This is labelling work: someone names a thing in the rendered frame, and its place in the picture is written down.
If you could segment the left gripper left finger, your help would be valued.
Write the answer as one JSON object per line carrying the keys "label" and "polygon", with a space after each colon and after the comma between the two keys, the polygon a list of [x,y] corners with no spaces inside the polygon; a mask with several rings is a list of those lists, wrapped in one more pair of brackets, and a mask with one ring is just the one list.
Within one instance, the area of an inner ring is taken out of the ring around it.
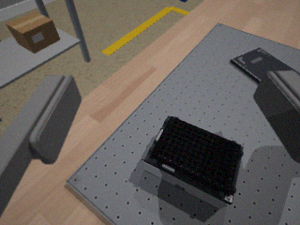
{"label": "left gripper left finger", "polygon": [[72,75],[47,75],[0,137],[0,217],[32,159],[54,164],[82,102]]}

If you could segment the black well plate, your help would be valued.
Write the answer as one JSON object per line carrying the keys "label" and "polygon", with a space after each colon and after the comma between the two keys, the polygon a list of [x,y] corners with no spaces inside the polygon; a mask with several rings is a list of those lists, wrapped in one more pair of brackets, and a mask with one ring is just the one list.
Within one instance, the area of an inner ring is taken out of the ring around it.
{"label": "black well plate", "polygon": [[241,144],[172,116],[150,158],[229,197],[240,148]]}

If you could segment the grey perforated metal plate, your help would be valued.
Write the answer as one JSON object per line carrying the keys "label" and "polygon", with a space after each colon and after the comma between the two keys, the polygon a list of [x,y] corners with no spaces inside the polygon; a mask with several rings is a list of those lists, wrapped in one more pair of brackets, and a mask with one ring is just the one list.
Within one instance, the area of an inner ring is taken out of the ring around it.
{"label": "grey perforated metal plate", "polygon": [[[300,72],[300,50],[217,23],[66,181],[112,225],[300,225],[300,162],[291,159],[230,61],[255,48]],[[167,117],[244,146],[222,209],[144,170]]]}

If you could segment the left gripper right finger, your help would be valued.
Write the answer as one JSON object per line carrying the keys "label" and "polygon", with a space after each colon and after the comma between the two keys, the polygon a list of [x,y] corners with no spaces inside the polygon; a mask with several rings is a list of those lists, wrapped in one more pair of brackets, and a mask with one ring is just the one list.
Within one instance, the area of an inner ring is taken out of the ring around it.
{"label": "left gripper right finger", "polygon": [[291,158],[300,162],[300,76],[266,71],[253,98]]}

